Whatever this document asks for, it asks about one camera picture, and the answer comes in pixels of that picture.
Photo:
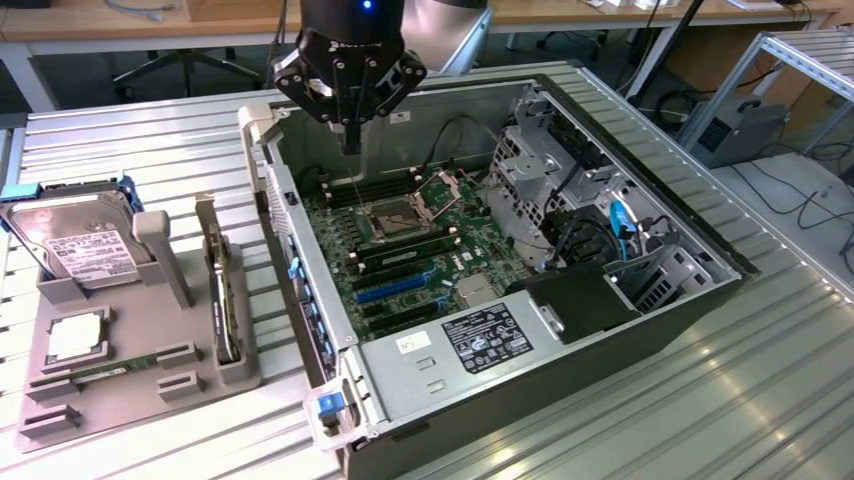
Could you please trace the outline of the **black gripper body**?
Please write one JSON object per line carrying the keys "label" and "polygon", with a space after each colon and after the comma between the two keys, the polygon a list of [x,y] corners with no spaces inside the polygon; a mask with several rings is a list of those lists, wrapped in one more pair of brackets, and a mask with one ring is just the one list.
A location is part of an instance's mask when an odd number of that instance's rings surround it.
{"label": "black gripper body", "polygon": [[402,1],[303,1],[297,103],[317,118],[385,116],[407,95]]}

